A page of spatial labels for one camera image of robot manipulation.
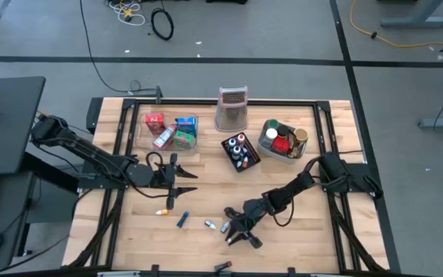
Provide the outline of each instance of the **jar lid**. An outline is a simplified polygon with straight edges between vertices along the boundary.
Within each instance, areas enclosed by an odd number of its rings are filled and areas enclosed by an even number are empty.
[[[293,133],[295,134],[296,139],[300,142],[303,142],[308,137],[307,132],[301,128],[296,129]]]
[[[269,128],[268,130],[266,130],[266,137],[268,139],[276,139],[277,136],[278,132],[276,131],[276,129]]]
[[[278,135],[279,136],[286,136],[288,135],[288,127],[285,125],[278,126]]]

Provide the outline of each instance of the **red box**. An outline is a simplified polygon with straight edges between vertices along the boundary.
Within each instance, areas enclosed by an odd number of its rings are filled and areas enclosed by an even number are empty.
[[[147,114],[145,124],[153,135],[161,135],[163,131],[165,131],[164,117],[162,113]]]

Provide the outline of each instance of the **desk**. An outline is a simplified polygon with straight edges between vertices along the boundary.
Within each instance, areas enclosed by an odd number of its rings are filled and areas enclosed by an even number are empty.
[[[117,125],[122,110],[123,98],[104,98],[98,117],[93,143],[112,152]],[[219,132],[214,127],[215,105],[201,104],[203,99],[185,100],[197,105],[144,105],[139,113],[188,112],[198,116],[198,144],[194,155],[179,154],[178,163],[199,179],[177,178],[178,186],[197,186],[198,190],[179,196],[175,209],[166,216],[155,215],[165,208],[164,199],[147,199],[134,190],[127,190],[122,206],[122,215],[115,247],[113,269],[149,270],[153,264],[162,271],[210,272],[213,266],[231,260],[234,272],[286,272],[295,267],[297,272],[338,272],[335,244],[328,210],[327,195],[319,188],[309,189],[295,198],[295,215],[291,224],[279,228],[273,219],[266,216],[252,230],[264,243],[253,249],[248,242],[239,242],[228,247],[225,236],[219,232],[226,218],[223,209],[227,206],[240,210],[244,200],[260,197],[262,192],[286,185],[301,172],[309,159],[319,155],[317,131],[311,108],[295,105],[250,105],[248,128],[244,130],[250,141],[257,142],[261,127],[267,118],[296,128],[304,128],[309,134],[306,153],[294,165],[287,165],[261,155],[261,162],[247,172],[237,173],[228,160],[220,142],[234,133]],[[330,101],[336,140],[342,152],[360,149],[360,142],[349,101]],[[128,113],[125,133],[122,136],[120,153],[125,153],[131,113]],[[144,161],[145,150],[133,145],[132,154]],[[362,154],[342,155],[348,162],[362,162]],[[143,189],[149,194],[158,190]],[[88,244],[95,233],[102,205],[103,191],[95,190],[78,204],[72,223],[63,265],[72,262]],[[348,194],[355,233],[376,261],[388,268],[385,246],[379,228],[374,202],[364,193]],[[184,211],[190,216],[184,227],[176,227]],[[284,222],[289,210],[278,215]],[[218,229],[203,225],[209,219]],[[344,235],[345,258],[351,268],[350,251]],[[108,239],[102,242],[100,261],[105,261]]]
[[[25,151],[44,77],[0,78],[0,232],[20,213],[4,234],[0,268],[21,255],[29,224],[25,203],[32,197],[36,177],[76,193],[78,180]]]

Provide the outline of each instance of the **blue box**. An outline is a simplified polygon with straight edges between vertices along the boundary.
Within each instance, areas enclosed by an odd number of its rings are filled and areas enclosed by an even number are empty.
[[[193,135],[195,138],[197,138],[198,134],[196,132],[196,119],[196,117],[176,118],[175,127],[177,127],[177,130],[189,135]]]

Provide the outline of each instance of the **green jar lid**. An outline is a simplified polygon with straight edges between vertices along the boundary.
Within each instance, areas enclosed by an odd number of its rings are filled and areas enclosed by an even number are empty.
[[[280,124],[278,123],[278,120],[276,120],[276,119],[270,119],[268,122],[269,128],[277,128],[278,125],[280,125]]]

